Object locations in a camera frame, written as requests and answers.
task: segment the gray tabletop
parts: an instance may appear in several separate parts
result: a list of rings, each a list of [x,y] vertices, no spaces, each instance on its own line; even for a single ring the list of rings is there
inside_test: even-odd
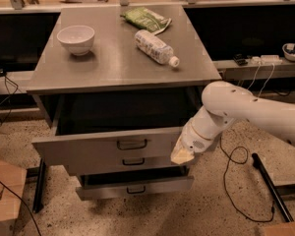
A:
[[[158,37],[173,47],[180,59],[178,68],[159,65],[136,47],[134,35],[138,29],[120,17],[132,7],[66,8],[45,46],[28,93],[201,86],[221,79],[180,5],[146,7],[172,19]],[[57,40],[58,31],[72,25],[94,29],[89,54],[74,56]]]

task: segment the drawer front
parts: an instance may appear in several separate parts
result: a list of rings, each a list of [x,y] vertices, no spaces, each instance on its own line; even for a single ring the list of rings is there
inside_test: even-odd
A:
[[[193,182],[194,177],[184,176],[143,182],[101,185],[87,188],[78,187],[76,192],[82,201],[93,199],[112,199],[144,194],[188,191],[191,189]]]
[[[170,166],[180,128],[37,138],[33,145],[46,165],[64,165],[70,175]]]

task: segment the drawer handle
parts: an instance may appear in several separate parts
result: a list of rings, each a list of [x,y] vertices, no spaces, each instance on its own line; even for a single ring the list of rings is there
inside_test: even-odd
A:
[[[141,143],[143,143],[143,144],[142,145],[134,146],[133,142],[131,142],[131,144],[130,144],[130,142],[124,142],[124,144],[122,144],[122,142],[117,141],[117,147],[120,150],[130,150],[130,149],[145,148],[148,145],[148,140],[145,139]]]
[[[140,194],[140,193],[144,193],[146,191],[146,186],[142,186],[142,189],[138,189],[138,190],[131,190],[129,187],[127,187],[127,193],[128,194]]]
[[[146,160],[144,158],[138,159],[123,159],[122,164],[125,166],[134,166],[134,165],[143,165],[145,164]]]

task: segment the black stand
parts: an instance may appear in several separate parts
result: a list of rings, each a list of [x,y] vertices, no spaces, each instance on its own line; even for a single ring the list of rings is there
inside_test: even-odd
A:
[[[33,205],[32,205],[33,213],[39,213],[43,208],[43,204],[41,200],[42,200],[42,192],[43,192],[43,187],[45,182],[45,173],[46,173],[46,164],[44,163],[42,159],[40,160],[39,167],[28,169],[27,178],[37,177],[35,196],[34,196]]]
[[[295,194],[295,184],[274,186],[273,182],[271,181],[270,177],[268,176],[266,172],[266,169],[262,161],[260,160],[259,156],[256,153],[253,153],[253,159],[254,159],[254,164],[253,164],[254,167],[260,170],[267,187],[269,188],[271,194],[273,195],[275,199],[276,204],[278,205],[280,211],[282,212],[282,215],[285,218],[285,221],[286,222],[294,221],[281,195],[283,196],[283,195]]]

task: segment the cardboard box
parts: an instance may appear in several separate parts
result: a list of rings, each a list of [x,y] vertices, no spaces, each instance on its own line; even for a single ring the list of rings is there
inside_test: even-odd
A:
[[[295,236],[295,221],[265,227],[265,236]]]
[[[27,171],[0,160],[0,181],[22,197]],[[12,236],[21,201],[0,184],[0,236]]]

